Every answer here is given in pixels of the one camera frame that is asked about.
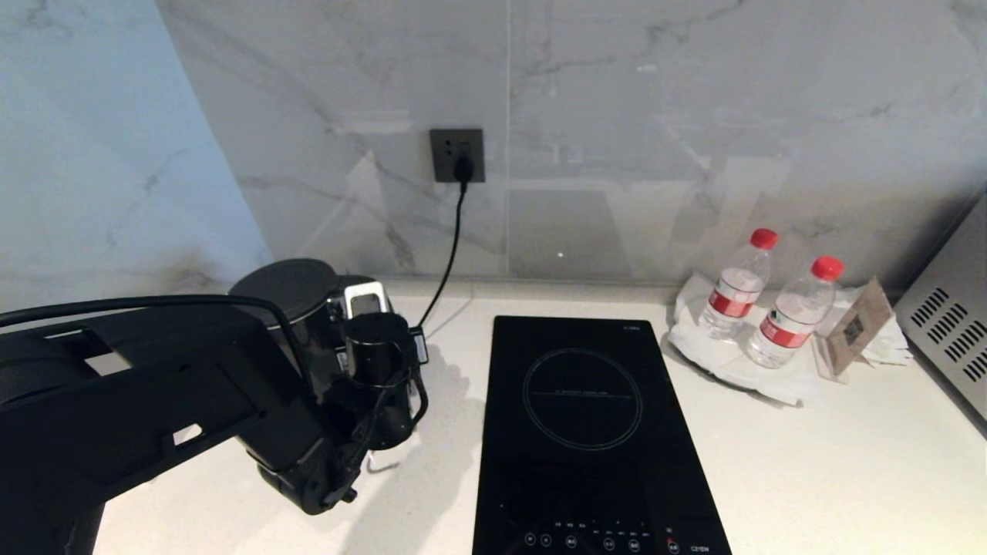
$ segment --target black glass cooktop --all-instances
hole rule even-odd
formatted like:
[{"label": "black glass cooktop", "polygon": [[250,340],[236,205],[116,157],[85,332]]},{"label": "black glass cooktop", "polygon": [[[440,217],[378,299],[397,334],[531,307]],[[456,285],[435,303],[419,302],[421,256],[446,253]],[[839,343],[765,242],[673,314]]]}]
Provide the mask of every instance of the black glass cooktop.
[{"label": "black glass cooktop", "polygon": [[498,316],[474,555],[729,552],[650,324]]}]

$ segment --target kitchen counter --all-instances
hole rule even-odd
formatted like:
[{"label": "kitchen counter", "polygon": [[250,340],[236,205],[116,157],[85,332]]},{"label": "kitchen counter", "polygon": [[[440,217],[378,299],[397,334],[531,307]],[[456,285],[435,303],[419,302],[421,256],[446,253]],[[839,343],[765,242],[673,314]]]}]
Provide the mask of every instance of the kitchen counter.
[{"label": "kitchen counter", "polygon": [[[806,406],[782,407],[712,382],[668,346],[667,291],[494,289],[457,284],[437,304],[428,414],[378,453],[376,466],[401,465],[364,472],[352,505],[304,515],[229,440],[109,502],[96,553],[469,553],[499,314],[651,322],[737,555],[987,553],[987,441],[917,363],[855,363],[850,385],[822,382]],[[389,290],[415,319],[431,295]]]}]

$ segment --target plastic water bottle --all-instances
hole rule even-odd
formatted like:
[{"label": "plastic water bottle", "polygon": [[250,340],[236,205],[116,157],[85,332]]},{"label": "plastic water bottle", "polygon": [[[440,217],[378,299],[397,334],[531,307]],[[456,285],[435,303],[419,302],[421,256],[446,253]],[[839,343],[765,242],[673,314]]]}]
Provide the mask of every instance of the plastic water bottle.
[{"label": "plastic water bottle", "polygon": [[750,236],[750,244],[741,247],[727,261],[699,316],[699,326],[708,336],[729,341],[740,330],[743,317],[771,277],[771,249],[777,243],[777,233],[757,229]]},{"label": "plastic water bottle", "polygon": [[833,282],[842,273],[839,259],[819,257],[808,273],[785,285],[750,338],[751,359],[766,368],[780,368],[791,360],[829,312],[836,294]]}]

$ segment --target electrical outlet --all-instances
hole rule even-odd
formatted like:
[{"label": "electrical outlet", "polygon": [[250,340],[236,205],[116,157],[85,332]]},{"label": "electrical outlet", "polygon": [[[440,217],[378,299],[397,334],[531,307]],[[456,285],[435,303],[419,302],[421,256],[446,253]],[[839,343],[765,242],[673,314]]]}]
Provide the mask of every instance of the electrical outlet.
[{"label": "electrical outlet", "polygon": [[437,183],[456,183],[452,169],[466,154],[473,161],[473,181],[487,180],[484,170],[484,131],[482,129],[432,129],[428,132],[432,147],[432,167]]}]

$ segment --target white marble backsplash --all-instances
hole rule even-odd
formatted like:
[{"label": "white marble backsplash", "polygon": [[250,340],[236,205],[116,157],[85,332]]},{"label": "white marble backsplash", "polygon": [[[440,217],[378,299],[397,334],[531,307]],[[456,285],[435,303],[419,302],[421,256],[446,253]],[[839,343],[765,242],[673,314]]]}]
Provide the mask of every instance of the white marble backsplash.
[{"label": "white marble backsplash", "polygon": [[681,282],[768,226],[775,282],[897,288],[987,178],[985,0],[154,4],[0,6],[8,307],[438,275],[434,127],[486,135],[464,277]]},{"label": "white marble backsplash", "polygon": [[487,136],[462,276],[677,282],[769,226],[777,281],[895,288],[987,178],[983,0],[158,5],[276,258],[441,273],[432,127]]},{"label": "white marble backsplash", "polygon": [[271,260],[152,2],[0,4],[0,311]]}]

